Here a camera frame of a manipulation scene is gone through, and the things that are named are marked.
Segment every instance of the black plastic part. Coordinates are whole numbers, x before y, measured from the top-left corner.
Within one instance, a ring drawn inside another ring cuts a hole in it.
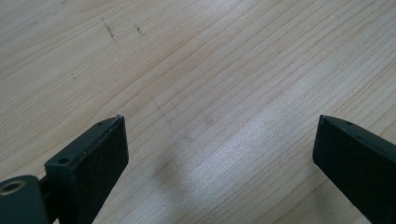
[[[320,116],[314,163],[373,223],[396,223],[396,146],[363,128]]]
[[[35,176],[22,175],[0,183],[0,223],[50,223]]]
[[[124,118],[103,120],[46,162],[63,224],[92,223],[128,164]]]
[[[56,197],[47,176],[44,176],[42,179],[40,179],[39,184],[41,188],[41,195],[46,206],[48,220],[52,223],[59,216],[58,210],[62,202]]]

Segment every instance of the screw hole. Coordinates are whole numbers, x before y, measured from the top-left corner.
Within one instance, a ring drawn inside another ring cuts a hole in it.
[[[11,181],[9,183],[7,183],[6,185],[0,187],[0,195],[8,195],[11,193],[14,193],[18,190],[20,190],[21,188],[23,188],[23,186],[25,186],[26,182],[24,182],[23,180],[15,180],[15,181]]]
[[[68,163],[69,162],[69,159],[68,158],[61,158],[60,160],[59,160],[59,163],[60,164],[65,164],[65,163]]]

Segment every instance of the light wooden surface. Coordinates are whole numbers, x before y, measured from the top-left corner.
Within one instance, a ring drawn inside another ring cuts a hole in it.
[[[0,179],[126,118],[95,223],[368,223],[313,164],[318,116],[396,143],[394,0],[3,0]]]

